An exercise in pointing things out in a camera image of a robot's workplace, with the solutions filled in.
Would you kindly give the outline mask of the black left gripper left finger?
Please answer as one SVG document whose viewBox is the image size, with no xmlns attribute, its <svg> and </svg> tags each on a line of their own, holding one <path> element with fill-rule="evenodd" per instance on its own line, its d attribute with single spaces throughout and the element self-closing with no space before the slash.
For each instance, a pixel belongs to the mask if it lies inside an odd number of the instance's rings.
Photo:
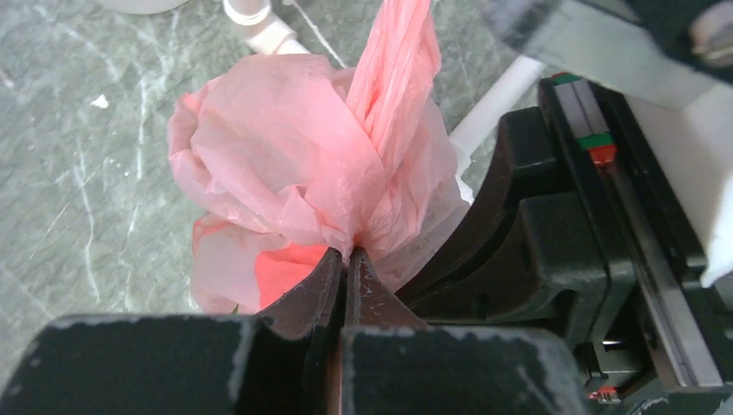
<svg viewBox="0 0 733 415">
<path fill-rule="evenodd" d="M 324 414 L 342 257 L 255 315 L 71 315 L 30 342 L 4 414 Z"/>
</svg>

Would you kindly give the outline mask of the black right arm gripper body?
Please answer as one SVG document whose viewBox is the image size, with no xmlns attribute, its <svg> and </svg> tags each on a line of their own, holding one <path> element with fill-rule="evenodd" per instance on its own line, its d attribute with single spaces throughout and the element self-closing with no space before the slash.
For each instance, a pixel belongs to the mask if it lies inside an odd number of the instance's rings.
<svg viewBox="0 0 733 415">
<path fill-rule="evenodd" d="M 595 414 L 729 414 L 732 309 L 627 100 L 570 73 L 500 118 L 461 224 L 397 292 L 438 324 L 546 329 Z"/>
</svg>

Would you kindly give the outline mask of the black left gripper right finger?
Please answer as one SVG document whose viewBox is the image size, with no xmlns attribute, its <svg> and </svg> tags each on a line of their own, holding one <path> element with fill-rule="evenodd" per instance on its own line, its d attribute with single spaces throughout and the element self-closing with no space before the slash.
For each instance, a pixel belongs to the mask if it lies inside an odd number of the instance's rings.
<svg viewBox="0 0 733 415">
<path fill-rule="evenodd" d="M 430 326 L 349 260 L 341 330 L 344 414 L 584 414 L 565 343 L 542 329 Z"/>
</svg>

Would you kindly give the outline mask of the pink plastic bag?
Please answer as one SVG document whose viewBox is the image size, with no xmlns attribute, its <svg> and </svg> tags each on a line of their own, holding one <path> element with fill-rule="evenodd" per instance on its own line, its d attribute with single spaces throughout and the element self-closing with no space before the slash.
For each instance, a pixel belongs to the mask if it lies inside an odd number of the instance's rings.
<svg viewBox="0 0 733 415">
<path fill-rule="evenodd" d="M 417 275 L 468 211 L 431 97 L 441 61 L 430 3 L 385 1 L 355 67 L 254 54 L 178 99 L 169 164 L 204 210 L 202 311 L 257 313 L 329 248 L 365 249 L 390 291 Z"/>
</svg>

